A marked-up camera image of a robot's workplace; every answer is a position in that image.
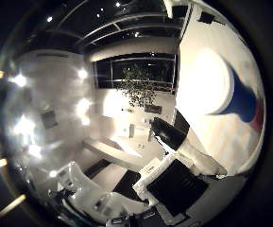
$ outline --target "recessed light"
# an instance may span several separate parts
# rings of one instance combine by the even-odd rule
[[[53,20],[52,16],[47,17],[47,22],[52,22],[52,20]]]

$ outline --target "window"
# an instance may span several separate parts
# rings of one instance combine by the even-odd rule
[[[108,59],[97,61],[96,79],[97,88],[118,88],[118,85],[125,79],[124,69],[129,69],[132,65],[145,68],[149,73],[149,83],[152,83],[156,91],[175,93],[176,89],[176,58],[167,57],[135,57],[125,56],[123,59]]]

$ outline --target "tree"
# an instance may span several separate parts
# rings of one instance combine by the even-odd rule
[[[152,75],[148,70],[133,64],[129,68],[124,68],[123,74],[124,77],[118,89],[129,98],[129,105],[131,107],[153,105],[156,93],[152,82],[150,82]]]

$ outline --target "white object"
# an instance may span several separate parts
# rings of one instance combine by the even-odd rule
[[[186,158],[192,160],[194,165],[203,175],[225,175],[227,170],[222,167],[216,160],[194,148],[188,139],[185,139],[177,152]]]
[[[189,74],[180,76],[186,77],[183,105],[190,112],[219,114],[230,104],[234,92],[232,71],[211,49],[199,51]]]
[[[77,163],[72,162],[58,170],[58,181],[67,190],[75,192],[68,201],[81,213],[98,222],[117,218],[123,212],[140,214],[147,210],[143,202],[133,201],[116,192],[108,192],[85,176]]]

